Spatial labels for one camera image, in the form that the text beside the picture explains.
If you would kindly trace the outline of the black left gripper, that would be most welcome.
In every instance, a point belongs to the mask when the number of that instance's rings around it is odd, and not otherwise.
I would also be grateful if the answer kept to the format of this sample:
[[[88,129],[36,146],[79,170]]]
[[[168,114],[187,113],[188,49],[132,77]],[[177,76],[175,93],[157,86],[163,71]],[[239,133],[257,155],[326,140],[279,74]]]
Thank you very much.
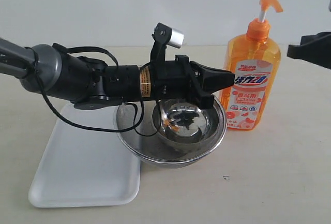
[[[176,55],[173,61],[141,66],[139,80],[143,101],[183,99],[200,109],[211,109],[212,93],[233,86],[235,74],[190,61],[186,55]]]

